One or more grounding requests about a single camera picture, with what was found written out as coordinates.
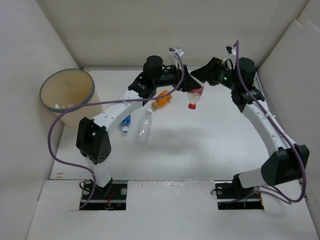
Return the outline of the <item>orange plastic bottle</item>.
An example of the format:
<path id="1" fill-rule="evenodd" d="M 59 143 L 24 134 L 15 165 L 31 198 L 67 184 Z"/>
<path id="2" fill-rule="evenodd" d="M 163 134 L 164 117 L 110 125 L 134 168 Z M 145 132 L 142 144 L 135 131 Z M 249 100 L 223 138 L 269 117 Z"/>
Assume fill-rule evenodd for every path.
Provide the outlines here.
<path id="1" fill-rule="evenodd" d="M 162 107 L 164 107 L 167 103 L 169 103 L 172 99 L 172 95 L 169 94 L 169 91 L 168 90 L 164 90 L 162 91 L 159 95 L 159 97 L 161 96 L 164 96 L 162 98 L 159 98 L 159 99 L 156 99 L 152 104 L 151 104 L 151 107 L 154 109 L 154 110 L 158 110 Z"/>

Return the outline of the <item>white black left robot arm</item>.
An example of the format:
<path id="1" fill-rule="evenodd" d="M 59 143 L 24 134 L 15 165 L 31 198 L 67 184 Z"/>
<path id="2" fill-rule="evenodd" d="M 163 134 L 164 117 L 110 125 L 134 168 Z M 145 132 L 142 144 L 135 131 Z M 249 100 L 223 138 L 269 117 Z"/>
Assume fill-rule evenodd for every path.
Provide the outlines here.
<path id="1" fill-rule="evenodd" d="M 164 65 L 163 59 L 151 55 L 146 59 L 142 72 L 128 86 L 128 89 L 110 107 L 92 117 L 84 117 L 78 126 L 76 147 L 93 164 L 92 188 L 100 198 L 107 198 L 112 191 L 113 179 L 108 172 L 107 158 L 112 147 L 111 133 L 125 117 L 153 101 L 157 88 L 172 86 L 174 90 L 189 92 L 201 85 L 189 74 L 181 56 L 174 53 L 175 64 Z"/>

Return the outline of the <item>red label plastic bottle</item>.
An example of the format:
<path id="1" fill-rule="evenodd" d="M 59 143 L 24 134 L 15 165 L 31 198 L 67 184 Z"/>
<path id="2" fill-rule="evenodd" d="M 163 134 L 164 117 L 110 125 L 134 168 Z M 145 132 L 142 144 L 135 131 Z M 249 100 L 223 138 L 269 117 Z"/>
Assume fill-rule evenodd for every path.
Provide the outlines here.
<path id="1" fill-rule="evenodd" d="M 187 96 L 189 99 L 189 104 L 188 104 L 188 108 L 195 110 L 197 107 L 197 103 L 200 100 L 203 91 L 204 91 L 204 83 L 200 83 L 200 88 L 194 89 L 194 90 L 190 90 L 187 92 Z"/>

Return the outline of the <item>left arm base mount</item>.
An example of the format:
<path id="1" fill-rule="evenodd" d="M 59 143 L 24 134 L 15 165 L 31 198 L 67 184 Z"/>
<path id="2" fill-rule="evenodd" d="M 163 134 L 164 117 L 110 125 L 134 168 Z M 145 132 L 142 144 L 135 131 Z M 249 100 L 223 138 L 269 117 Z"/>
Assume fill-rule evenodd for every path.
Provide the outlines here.
<path id="1" fill-rule="evenodd" d="M 82 211 L 125 211 L 127 206 L 128 182 L 113 180 L 105 188 L 97 186 L 90 198 L 93 181 L 81 181 L 81 199 L 79 209 Z"/>

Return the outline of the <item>clear unlabelled plastic bottle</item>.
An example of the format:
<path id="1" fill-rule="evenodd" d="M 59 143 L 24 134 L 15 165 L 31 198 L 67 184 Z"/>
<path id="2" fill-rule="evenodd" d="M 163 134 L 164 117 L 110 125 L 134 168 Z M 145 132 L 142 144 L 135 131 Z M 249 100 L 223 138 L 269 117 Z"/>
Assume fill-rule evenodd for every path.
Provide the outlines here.
<path id="1" fill-rule="evenodd" d="M 153 124 L 153 110 L 148 108 L 142 115 L 140 123 L 138 125 L 134 144 L 139 147 L 147 146 L 151 135 L 151 129 Z"/>

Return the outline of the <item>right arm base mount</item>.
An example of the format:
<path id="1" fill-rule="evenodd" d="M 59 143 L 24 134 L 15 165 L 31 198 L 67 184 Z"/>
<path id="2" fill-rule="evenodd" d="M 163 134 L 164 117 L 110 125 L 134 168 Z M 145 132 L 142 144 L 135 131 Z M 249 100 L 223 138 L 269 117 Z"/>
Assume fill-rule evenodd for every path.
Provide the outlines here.
<path id="1" fill-rule="evenodd" d="M 264 210 L 258 187 L 237 187 L 232 180 L 215 180 L 210 192 L 216 196 L 218 210 Z"/>

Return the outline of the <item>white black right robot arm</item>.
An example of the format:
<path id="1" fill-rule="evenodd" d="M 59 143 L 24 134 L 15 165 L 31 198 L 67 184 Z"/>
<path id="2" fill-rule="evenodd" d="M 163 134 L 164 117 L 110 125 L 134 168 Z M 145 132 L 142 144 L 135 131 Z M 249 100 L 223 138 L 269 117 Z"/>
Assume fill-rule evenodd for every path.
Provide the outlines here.
<path id="1" fill-rule="evenodd" d="M 262 186 L 306 180 L 310 151 L 290 138 L 271 114 L 263 94 L 254 86 L 256 67 L 251 59 L 242 57 L 233 64 L 214 57 L 190 74 L 201 83 L 221 84 L 231 90 L 232 101 L 254 126 L 269 155 L 260 168 L 234 175 L 231 183 L 223 185 L 223 194 L 242 199 Z"/>

